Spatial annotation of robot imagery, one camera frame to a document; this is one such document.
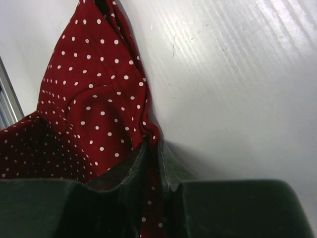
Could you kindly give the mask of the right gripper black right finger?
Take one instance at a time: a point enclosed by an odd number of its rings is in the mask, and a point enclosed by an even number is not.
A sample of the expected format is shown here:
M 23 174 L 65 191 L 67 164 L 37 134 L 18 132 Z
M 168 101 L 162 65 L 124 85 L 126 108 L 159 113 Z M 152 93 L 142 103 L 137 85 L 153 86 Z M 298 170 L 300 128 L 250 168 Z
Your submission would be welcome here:
M 294 190 L 274 179 L 198 179 L 158 144 L 163 228 L 170 238 L 311 238 Z

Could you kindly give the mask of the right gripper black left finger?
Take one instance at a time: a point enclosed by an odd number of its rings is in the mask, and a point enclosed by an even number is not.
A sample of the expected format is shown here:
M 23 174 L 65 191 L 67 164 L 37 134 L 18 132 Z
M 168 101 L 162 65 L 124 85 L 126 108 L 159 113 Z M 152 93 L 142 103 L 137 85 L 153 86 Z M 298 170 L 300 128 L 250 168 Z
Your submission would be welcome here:
M 0 183 L 3 238 L 137 238 L 149 146 L 86 184 L 71 179 Z

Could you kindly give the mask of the red polka dot skirt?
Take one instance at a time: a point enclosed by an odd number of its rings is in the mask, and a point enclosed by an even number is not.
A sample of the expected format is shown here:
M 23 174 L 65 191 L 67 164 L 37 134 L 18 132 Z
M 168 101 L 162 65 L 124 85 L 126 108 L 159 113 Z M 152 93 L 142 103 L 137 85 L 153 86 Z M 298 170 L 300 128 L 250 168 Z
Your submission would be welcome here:
M 144 139 L 150 90 L 129 26 L 113 0 L 81 0 L 53 51 L 35 112 L 0 132 L 2 179 L 87 183 Z

